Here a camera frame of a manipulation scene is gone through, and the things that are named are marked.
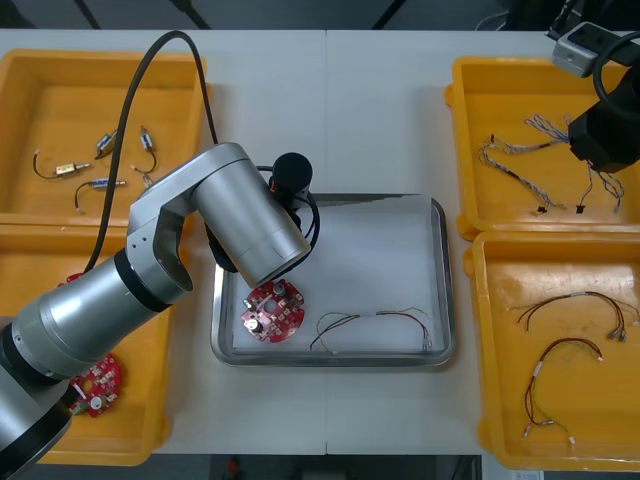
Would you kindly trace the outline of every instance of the white table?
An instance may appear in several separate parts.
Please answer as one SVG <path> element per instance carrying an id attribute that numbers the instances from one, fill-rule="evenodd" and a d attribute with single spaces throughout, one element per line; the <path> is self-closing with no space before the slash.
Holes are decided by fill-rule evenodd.
<path id="1" fill-rule="evenodd" d="M 315 192 L 426 193 L 448 216 L 458 351 L 437 372 L 240 369 L 209 345 L 213 260 L 193 238 L 195 295 L 172 337 L 171 436 L 159 453 L 478 454 L 481 415 L 451 116 L 465 55 L 548 56 L 541 33 L 190 32 L 209 64 L 222 140 L 259 164 L 298 151 Z M 11 48 L 144 51 L 157 31 L 1 31 Z M 179 42 L 167 51 L 186 51 Z"/>

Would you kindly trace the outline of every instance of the wire harness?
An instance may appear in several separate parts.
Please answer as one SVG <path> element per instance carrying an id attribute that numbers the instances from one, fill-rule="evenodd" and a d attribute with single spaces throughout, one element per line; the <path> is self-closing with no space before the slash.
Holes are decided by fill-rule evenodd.
<path id="1" fill-rule="evenodd" d="M 327 332 L 330 332 L 331 330 L 334 330 L 338 327 L 342 327 L 343 325 L 346 325 L 349 322 L 352 322 L 353 320 L 357 320 L 357 319 L 364 319 L 364 318 L 371 318 L 371 317 L 379 317 L 379 316 L 398 316 L 398 317 L 406 317 L 409 318 L 411 320 L 413 320 L 414 322 L 416 322 L 420 328 L 422 329 L 422 351 L 426 351 L 428 349 L 431 349 L 433 347 L 433 341 L 432 341 L 432 337 L 431 334 L 429 333 L 429 330 L 427 329 L 426 325 L 420 321 L 415 315 L 408 313 L 408 312 L 418 312 L 423 314 L 425 317 L 430 318 L 429 314 L 427 312 L 425 312 L 424 310 L 420 310 L 419 308 L 416 307 L 410 307 L 410 308 L 406 308 L 404 310 L 380 310 L 378 312 L 375 312 L 373 314 L 359 314 L 359 313 L 343 313 L 343 312 L 329 312 L 329 313 L 325 313 L 322 317 L 320 317 L 320 319 L 318 320 L 318 323 L 316 324 L 316 332 L 317 332 L 317 336 L 316 338 L 313 339 L 313 341 L 309 344 L 309 350 L 313 351 L 313 346 L 319 341 L 320 344 L 322 345 L 322 347 L 328 352 L 331 353 L 333 355 L 338 355 L 338 351 L 336 350 L 330 350 L 329 347 L 327 347 L 327 345 L 324 343 L 324 339 L 322 338 Z M 325 327 L 322 331 L 320 330 L 320 324 L 322 323 L 322 321 L 329 317 L 329 316 L 333 316 L 333 315 L 341 315 L 342 318 L 339 318 L 338 320 L 335 320 L 333 322 L 331 322 L 327 327 Z"/>
<path id="2" fill-rule="evenodd" d="M 524 320 L 525 330 L 528 332 L 531 328 L 531 318 L 538 310 L 540 310 L 545 305 L 549 305 L 550 303 L 556 302 L 558 300 L 563 300 L 566 298 L 572 298 L 572 297 L 595 297 L 595 298 L 599 298 L 600 300 L 602 300 L 603 302 L 611 306 L 616 317 L 616 326 L 613 330 L 611 330 L 607 334 L 606 338 L 608 338 L 609 340 L 618 338 L 619 341 L 624 342 L 627 339 L 627 330 L 625 326 L 622 307 L 625 307 L 626 309 L 633 312 L 635 316 L 633 320 L 633 325 L 638 325 L 638 322 L 640 321 L 640 312 L 633 305 L 622 302 L 620 300 L 614 300 L 613 298 L 603 293 L 585 290 L 580 292 L 568 293 L 566 295 L 558 295 L 555 297 L 551 297 L 541 302 L 535 303 L 533 305 L 528 305 L 527 307 L 516 307 L 516 308 L 526 308 L 526 310 L 518 318 L 518 323 Z"/>
<path id="3" fill-rule="evenodd" d="M 531 433 L 531 429 L 535 427 L 548 427 L 551 425 L 557 425 L 562 430 L 564 430 L 567 434 L 569 443 L 571 445 L 576 444 L 575 437 L 569 433 L 569 429 L 562 423 L 560 423 L 557 419 L 553 418 L 551 415 L 546 413 L 541 407 L 540 404 L 536 401 L 536 382 L 538 379 L 538 375 L 540 375 L 540 371 L 542 370 L 542 365 L 547 358 L 547 356 L 556 348 L 561 345 L 573 344 L 577 346 L 582 346 L 586 348 L 586 350 L 592 355 L 595 354 L 595 358 L 599 361 L 603 361 L 602 352 L 600 348 L 593 343 L 591 340 L 587 340 L 584 338 L 576 338 L 576 337 L 567 337 L 560 338 L 555 342 L 552 342 L 542 353 L 540 359 L 536 363 L 535 368 L 533 369 L 533 373 L 531 375 L 531 380 L 529 380 L 529 385 L 524 393 L 524 409 L 527 412 L 527 417 L 529 417 L 529 424 L 524 430 L 524 436 L 528 437 Z M 536 410 L 544 417 L 543 420 L 536 419 Z"/>
<path id="4" fill-rule="evenodd" d="M 571 123 L 571 116 L 565 115 L 564 119 L 565 123 L 568 126 L 569 123 Z M 515 178 L 520 183 L 522 183 L 527 189 L 529 189 L 543 204 L 538 208 L 538 213 L 546 213 L 550 207 L 565 209 L 566 205 L 551 200 L 551 196 L 549 195 L 549 193 L 542 187 L 527 180 L 505 165 L 496 162 L 489 154 L 490 149 L 498 150 L 507 155 L 519 155 L 522 153 L 535 152 L 537 150 L 541 150 L 543 148 L 547 148 L 560 143 L 569 144 L 568 129 L 566 131 L 561 130 L 541 115 L 535 114 L 533 117 L 527 118 L 524 123 L 535 128 L 539 132 L 548 135 L 549 137 L 551 137 L 551 140 L 538 145 L 518 145 L 509 143 L 501 138 L 496 137 L 495 135 L 491 135 L 489 141 L 485 142 L 478 151 L 478 158 L 482 163 L 506 173 L 507 175 Z M 589 178 L 589 186 L 580 198 L 580 202 L 576 205 L 577 214 L 584 213 L 585 199 L 593 190 L 593 172 L 589 163 L 587 163 L 587 174 Z M 602 185 L 607 193 L 609 193 L 616 200 L 614 213 L 618 213 L 620 211 L 622 198 L 625 195 L 624 185 L 613 174 L 603 174 L 600 172 L 595 172 L 595 174 L 602 181 Z"/>

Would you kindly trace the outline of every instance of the circuit board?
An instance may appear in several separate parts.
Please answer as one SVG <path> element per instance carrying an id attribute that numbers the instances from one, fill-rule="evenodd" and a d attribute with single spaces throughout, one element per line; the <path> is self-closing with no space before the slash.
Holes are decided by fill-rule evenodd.
<path id="1" fill-rule="evenodd" d="M 256 288 L 244 304 L 244 326 L 260 342 L 282 342 L 296 333 L 304 320 L 304 298 L 284 279 Z"/>
<path id="2" fill-rule="evenodd" d="M 116 358 L 109 354 L 84 375 L 75 377 L 71 386 L 80 398 L 71 406 L 74 415 L 88 412 L 91 417 L 103 414 L 120 395 L 122 371 Z"/>

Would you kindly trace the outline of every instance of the stainless steel tray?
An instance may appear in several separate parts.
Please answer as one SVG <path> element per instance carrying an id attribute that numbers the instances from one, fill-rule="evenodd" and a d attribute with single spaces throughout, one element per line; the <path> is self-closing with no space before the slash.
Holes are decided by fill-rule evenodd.
<path id="1" fill-rule="evenodd" d="M 400 196 L 316 195 L 320 207 L 370 202 L 389 197 Z M 232 366 L 435 367 L 445 363 L 451 358 L 456 344 L 449 246 L 442 207 L 436 200 L 430 199 L 430 210 L 433 252 L 427 251 L 427 255 L 433 255 L 437 295 L 428 292 L 426 286 L 425 295 L 432 295 L 437 304 L 442 348 L 416 352 L 341 351 L 338 355 L 326 351 L 243 351 L 234 347 L 233 341 L 233 322 L 242 313 L 234 311 L 237 310 L 234 306 L 237 283 L 242 279 L 237 274 L 230 274 L 216 266 L 211 328 L 211 346 L 215 356 Z"/>

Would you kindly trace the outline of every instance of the electric component with wires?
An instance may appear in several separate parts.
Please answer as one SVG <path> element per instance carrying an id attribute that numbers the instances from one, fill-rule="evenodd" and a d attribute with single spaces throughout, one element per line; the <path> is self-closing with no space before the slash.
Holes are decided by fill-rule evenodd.
<path id="1" fill-rule="evenodd" d="M 595 353 L 597 355 L 596 358 L 599 362 L 603 360 L 603 356 L 602 356 L 602 352 L 600 351 L 600 348 L 598 348 L 598 346 L 595 343 L 593 343 L 591 340 L 587 340 L 584 338 L 567 337 L 567 338 L 561 338 L 559 340 L 556 340 L 555 342 L 552 342 L 544 350 L 544 352 L 540 356 L 540 359 L 538 360 L 538 363 L 536 363 L 536 366 L 533 369 L 533 374 L 531 375 L 531 380 L 529 381 L 529 385 L 527 386 L 527 389 L 524 393 L 524 408 L 525 408 L 525 411 L 527 412 L 527 417 L 529 417 L 529 423 L 527 424 L 527 427 L 524 430 L 525 437 L 529 436 L 529 434 L 531 433 L 531 429 L 534 426 L 547 427 L 551 425 L 557 425 L 558 427 L 560 427 L 566 432 L 569 443 L 571 445 L 575 445 L 576 443 L 575 438 L 569 433 L 569 429 L 564 424 L 560 423 L 557 419 L 553 418 L 551 415 L 546 413 L 541 408 L 539 403 L 536 401 L 536 382 L 538 379 L 538 375 L 540 375 L 540 371 L 542 370 L 542 365 L 545 359 L 547 358 L 549 353 L 551 353 L 553 350 L 558 348 L 560 345 L 566 345 L 566 344 L 584 345 L 586 346 L 588 351 L 591 351 L 592 353 Z M 545 417 L 544 420 L 536 420 L 536 415 L 535 415 L 536 409 L 538 410 L 538 412 L 540 412 L 540 414 L 544 415 Z"/>
<path id="2" fill-rule="evenodd" d="M 151 168 L 148 170 L 143 170 L 135 165 L 131 165 L 131 169 L 138 173 L 141 173 L 144 178 L 144 175 L 153 173 L 153 171 L 156 169 L 156 167 L 158 166 L 158 159 L 156 157 L 156 154 L 153 148 L 153 141 L 151 140 L 151 135 L 149 135 L 149 132 L 144 127 L 140 127 L 140 142 L 142 143 L 142 148 L 144 148 L 144 151 L 148 152 L 149 155 L 151 155 L 151 158 L 153 158 L 153 164 L 151 165 Z"/>
<path id="3" fill-rule="evenodd" d="M 635 318 L 633 320 L 633 325 L 637 325 L 638 322 L 640 321 L 640 312 L 633 305 L 629 305 L 628 303 L 622 302 L 620 300 L 614 300 L 613 298 L 603 293 L 594 292 L 594 291 L 580 291 L 580 292 L 568 293 L 566 295 L 558 295 L 558 296 L 543 300 L 541 302 L 535 303 L 533 305 L 523 307 L 523 308 L 526 308 L 526 310 L 520 315 L 520 317 L 518 317 L 518 323 L 524 320 L 525 330 L 528 332 L 531 326 L 531 318 L 533 317 L 534 313 L 536 313 L 545 305 L 549 305 L 550 303 L 556 302 L 558 300 L 563 300 L 566 298 L 573 298 L 573 297 L 595 297 L 595 298 L 599 298 L 600 300 L 604 301 L 605 303 L 611 306 L 616 316 L 616 326 L 613 330 L 611 330 L 607 334 L 607 338 L 609 340 L 613 340 L 614 338 L 617 337 L 618 340 L 620 340 L 621 342 L 624 342 L 627 338 L 627 330 L 625 327 L 624 314 L 622 313 L 621 306 L 624 306 L 630 309 L 634 313 Z"/>
<path id="4" fill-rule="evenodd" d="M 84 170 L 85 168 L 89 168 L 91 165 L 89 163 L 65 163 L 64 165 L 58 165 L 53 175 L 45 175 L 38 170 L 38 155 L 40 154 L 40 149 L 37 149 L 33 153 L 33 171 L 40 178 L 44 178 L 45 180 L 55 180 L 57 178 L 69 177 L 78 173 L 80 170 Z"/>
<path id="5" fill-rule="evenodd" d="M 313 341 L 309 344 L 309 350 L 313 351 L 313 346 L 319 341 L 320 344 L 322 345 L 322 347 L 328 352 L 331 353 L 333 355 L 338 355 L 338 351 L 336 350 L 330 350 L 329 347 L 327 347 L 327 345 L 324 342 L 323 336 L 327 333 L 330 332 L 331 330 L 334 330 L 338 327 L 342 327 L 343 325 L 346 325 L 349 322 L 352 322 L 353 320 L 356 319 L 366 319 L 366 318 L 372 318 L 372 317 L 380 317 L 380 316 L 397 316 L 397 317 L 406 317 L 409 318 L 411 320 L 413 320 L 414 322 L 416 322 L 420 328 L 422 329 L 422 351 L 427 351 L 429 349 L 431 349 L 433 347 L 433 341 L 431 338 L 431 334 L 429 333 L 429 329 L 426 327 L 426 325 L 420 321 L 415 315 L 408 313 L 408 312 L 418 312 L 423 314 L 425 317 L 429 318 L 429 314 L 427 312 L 425 312 L 424 310 L 421 310 L 419 308 L 416 307 L 410 307 L 410 308 L 405 308 L 404 310 L 380 310 L 378 312 L 375 312 L 373 314 L 359 314 L 359 313 L 342 313 L 342 312 L 329 312 L 329 313 L 325 313 L 322 317 L 320 317 L 320 319 L 318 320 L 318 322 L 316 323 L 316 332 L 317 332 L 317 336 L 316 338 L 313 339 Z M 330 323 L 327 327 L 325 327 L 322 331 L 320 330 L 320 324 L 322 323 L 322 320 L 324 320 L 325 318 L 329 317 L 329 316 L 333 316 L 333 315 L 341 315 L 342 318 L 339 318 L 338 320 L 333 321 L 332 323 Z"/>
<path id="6" fill-rule="evenodd" d="M 113 147 L 116 144 L 116 133 L 118 131 L 114 130 L 112 133 L 105 133 L 98 143 L 96 144 L 96 158 L 95 160 L 99 160 L 101 158 L 106 157 L 113 151 Z"/>
<path id="7" fill-rule="evenodd" d="M 96 180 L 91 180 L 90 182 L 84 182 L 78 186 L 76 189 L 76 193 L 74 195 L 74 205 L 76 207 L 76 212 L 82 213 L 82 209 L 80 208 L 80 191 L 85 188 L 93 188 L 94 190 L 106 190 L 109 183 L 108 178 L 98 178 Z M 127 182 L 125 180 L 116 180 L 116 186 L 121 187 L 126 185 Z"/>

